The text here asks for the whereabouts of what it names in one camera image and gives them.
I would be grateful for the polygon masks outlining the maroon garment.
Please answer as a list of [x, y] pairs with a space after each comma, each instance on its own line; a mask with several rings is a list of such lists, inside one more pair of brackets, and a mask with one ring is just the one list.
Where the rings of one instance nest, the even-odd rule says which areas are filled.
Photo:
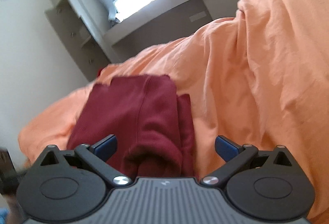
[[116, 77], [94, 85], [67, 148], [109, 135], [118, 146], [108, 165], [128, 177], [195, 175], [190, 96], [178, 95], [169, 76]]

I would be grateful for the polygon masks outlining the orange bed sheet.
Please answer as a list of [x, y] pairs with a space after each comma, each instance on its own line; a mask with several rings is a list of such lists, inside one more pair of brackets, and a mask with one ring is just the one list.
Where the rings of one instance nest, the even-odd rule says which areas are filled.
[[285, 145], [315, 188], [310, 221], [328, 223], [328, 0], [239, 0], [235, 17], [111, 64], [99, 82], [138, 74], [190, 95], [199, 176], [223, 164], [218, 134]]

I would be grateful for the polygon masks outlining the red object behind bed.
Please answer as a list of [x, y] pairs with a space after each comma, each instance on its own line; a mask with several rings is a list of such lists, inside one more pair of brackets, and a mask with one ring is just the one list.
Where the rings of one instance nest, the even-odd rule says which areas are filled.
[[102, 70], [103, 70], [103, 68], [101, 68], [101, 69], [98, 70], [97, 77], [99, 77], [102, 74]]

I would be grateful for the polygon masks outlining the open grey wardrobe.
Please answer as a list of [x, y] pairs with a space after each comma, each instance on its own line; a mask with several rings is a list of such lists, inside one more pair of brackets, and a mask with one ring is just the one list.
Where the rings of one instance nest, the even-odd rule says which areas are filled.
[[70, 57], [91, 82], [110, 60], [94, 37], [90, 18], [79, 0], [59, 0], [45, 15]]

